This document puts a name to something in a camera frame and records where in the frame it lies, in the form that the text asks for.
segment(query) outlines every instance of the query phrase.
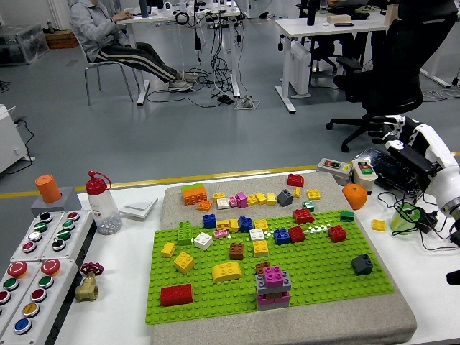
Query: yellow lego brick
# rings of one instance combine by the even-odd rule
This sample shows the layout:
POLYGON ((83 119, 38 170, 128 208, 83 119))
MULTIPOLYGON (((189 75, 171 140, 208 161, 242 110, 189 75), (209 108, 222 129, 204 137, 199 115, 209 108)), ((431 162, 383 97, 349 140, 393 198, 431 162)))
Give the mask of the yellow lego brick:
POLYGON ((307 191, 308 198, 310 200, 319 200, 321 199, 321 194, 319 193, 319 190, 317 189, 309 189, 307 191))
POLYGON ((195 260, 186 252, 182 252, 175 258, 174 266, 179 272, 186 275, 192 270, 193 266, 195 266, 195 260))
POLYGON ((214 193, 213 194, 213 200, 216 203, 217 199, 223 199, 225 198, 225 193, 214 193))
POLYGON ((254 246, 255 257, 267 257, 268 256, 268 245, 266 240, 252 242, 254 246))
POLYGON ((174 254, 175 251, 175 244, 168 242, 163 246, 163 249, 161 251, 161 255, 163 257, 171 257, 174 254))
POLYGON ((254 221, 254 229, 262 229, 263 231, 268 231, 267 219, 257 219, 254 221))
POLYGON ((225 264, 217 264, 213 267, 213 282, 226 282, 227 280, 243 277, 242 269, 238 262, 232 261, 225 264))
POLYGON ((230 219, 230 232, 238 232, 238 219, 230 219))
POLYGON ((257 205, 259 201, 257 200, 256 196, 254 194, 249 194, 247 196, 247 205, 248 206, 254 206, 257 205))
POLYGON ((267 194, 267 205, 270 205, 270 206, 276 205, 276 196, 274 193, 267 194))
POLYGON ((386 229, 385 221, 381 221, 380 219, 372 220, 372 230, 385 231, 385 229, 386 229))
POLYGON ((216 222, 216 228, 218 230, 230 229, 230 221, 229 220, 217 221, 216 222))
POLYGON ((264 193, 256 194, 257 201, 259 201, 259 205, 264 205, 267 203, 267 197, 264 193))
POLYGON ((300 197, 300 187, 295 187, 293 198, 299 198, 299 197, 300 197))

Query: plastic water bottle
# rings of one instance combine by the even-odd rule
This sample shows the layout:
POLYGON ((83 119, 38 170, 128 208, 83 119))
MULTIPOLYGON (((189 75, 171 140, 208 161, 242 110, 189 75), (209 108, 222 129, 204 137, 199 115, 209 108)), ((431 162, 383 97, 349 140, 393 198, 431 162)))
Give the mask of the plastic water bottle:
POLYGON ((112 182, 107 176, 96 171, 88 171, 90 180, 86 183, 89 205, 93 211, 94 220, 98 226, 98 232, 103 235, 112 235, 118 232, 123 223, 115 201, 110 193, 112 182), (95 178, 100 175, 109 182, 107 187, 103 178, 95 178))

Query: yellow floor line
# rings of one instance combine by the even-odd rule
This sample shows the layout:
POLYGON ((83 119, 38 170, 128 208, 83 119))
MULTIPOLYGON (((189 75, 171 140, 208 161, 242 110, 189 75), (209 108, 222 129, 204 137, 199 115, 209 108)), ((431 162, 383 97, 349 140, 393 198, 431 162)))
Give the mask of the yellow floor line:
MULTIPOLYGON (((274 169, 263 169, 263 170, 250 170, 250 171, 238 171, 238 172, 225 172, 221 174, 207 174, 207 175, 195 175, 185 176, 183 178, 162 178, 159 180, 146 180, 146 181, 134 181, 125 183, 114 183, 112 184, 113 189, 117 188, 131 188, 131 187, 144 187, 147 185, 166 185, 171 183, 191 182, 200 180, 212 180, 215 178, 237 178, 241 176, 255 176, 264 174, 275 174, 275 173, 287 173, 290 171, 301 171, 301 170, 313 170, 316 169, 316 165, 301 165, 299 167, 277 167, 274 169)), ((85 186, 75 187, 77 192, 86 191, 85 186)), ((31 190, 27 192, 17 193, 3 193, 0 194, 0 199, 8 198, 22 198, 26 196, 38 196, 38 190, 31 190)))

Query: purple lego brick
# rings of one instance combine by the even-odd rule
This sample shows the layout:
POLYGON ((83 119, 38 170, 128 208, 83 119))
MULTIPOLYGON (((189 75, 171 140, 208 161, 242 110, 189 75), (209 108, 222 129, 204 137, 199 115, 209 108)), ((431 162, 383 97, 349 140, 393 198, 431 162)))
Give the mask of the purple lego brick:
POLYGON ((276 288, 282 286, 285 278, 282 276, 280 266, 266 267, 264 269, 265 285, 267 288, 276 288))
POLYGON ((228 235, 228 231, 226 229, 217 230, 214 232, 214 238, 220 239, 221 237, 226 237, 228 235))

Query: white table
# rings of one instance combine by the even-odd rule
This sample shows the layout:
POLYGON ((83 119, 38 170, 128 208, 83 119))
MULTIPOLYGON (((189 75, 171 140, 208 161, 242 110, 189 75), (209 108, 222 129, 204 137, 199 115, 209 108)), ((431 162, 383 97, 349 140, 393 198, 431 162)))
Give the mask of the white table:
MULTIPOLYGON (((234 4, 234 2, 228 3, 228 5, 224 9, 224 13, 221 14, 221 17, 231 17, 234 18, 236 16, 239 16, 241 12, 239 11, 239 8, 234 4)), ((193 11, 188 11, 188 15, 190 18, 193 18, 194 15, 196 15, 195 12, 193 11)), ((206 13, 204 11, 198 12, 197 13, 198 17, 204 17, 206 13)), ((126 25, 126 30, 128 32, 129 36, 129 44, 132 47, 136 47, 136 37, 134 35, 134 25, 139 24, 139 23, 146 23, 146 22, 170 22, 174 21, 175 15, 173 14, 173 11, 170 13, 166 13, 165 8, 162 8, 161 10, 158 10, 156 7, 152 7, 152 14, 149 15, 147 18, 142 18, 141 16, 135 16, 133 19, 126 19, 126 20, 121 20, 117 22, 117 24, 125 24, 126 25)), ((231 28, 226 31, 227 32, 227 43, 230 46, 230 51, 231 51, 231 85, 233 87, 234 91, 234 96, 239 97, 240 92, 239 92, 239 87, 238 87, 238 82, 239 82, 239 76, 238 73, 234 70, 237 66, 236 62, 236 54, 235 54, 235 46, 231 43, 231 28)), ((144 77, 142 76, 142 71, 141 70, 135 70, 137 75, 139 76, 141 82, 140 90, 139 90, 139 97, 137 99, 137 105, 141 106, 145 102, 145 98, 147 97, 147 93, 149 90, 150 82, 148 80, 144 80, 144 77)))
MULTIPOLYGON (((163 196, 171 186, 112 191, 119 207, 134 197, 159 200, 145 220, 124 218, 119 233, 95 235, 86 262, 100 262, 105 268, 103 274, 96 277, 99 297, 94 302, 73 302, 56 344, 150 344, 150 327, 144 323, 150 255, 154 233, 160 229, 163 196)), ((391 237, 389 230, 371 230, 372 219, 388 223, 393 215, 393 211, 377 201, 380 191, 382 189, 376 186, 366 205, 355 214, 417 319, 417 331, 407 345, 460 342, 459 307, 456 302, 460 287, 446 283, 447 272, 460 270, 459 251, 427 252, 416 233, 391 237)), ((79 194, 79 198, 83 207, 88 209, 86 194, 79 194)), ((423 203, 419 206, 426 206, 427 211, 436 209, 435 206, 423 206, 423 203)), ((452 223, 449 219, 447 228, 452 223)), ((448 241, 440 243, 434 234, 425 236, 425 244, 428 247, 449 246, 448 241)))
POLYGON ((282 85, 275 86, 278 95, 282 102, 285 104, 290 114, 295 113, 295 107, 289 99, 289 83, 290 83, 290 69, 291 69, 291 45, 292 40, 298 40, 304 36, 317 36, 317 35, 333 35, 333 34, 346 34, 355 32, 371 32, 388 29, 388 26, 383 24, 385 16, 381 14, 372 13, 367 20, 354 20, 353 27, 335 27, 333 24, 326 23, 327 17, 316 17, 315 24, 312 26, 307 25, 306 18, 296 19, 279 19, 276 24, 285 35, 284 39, 284 62, 282 67, 282 85))

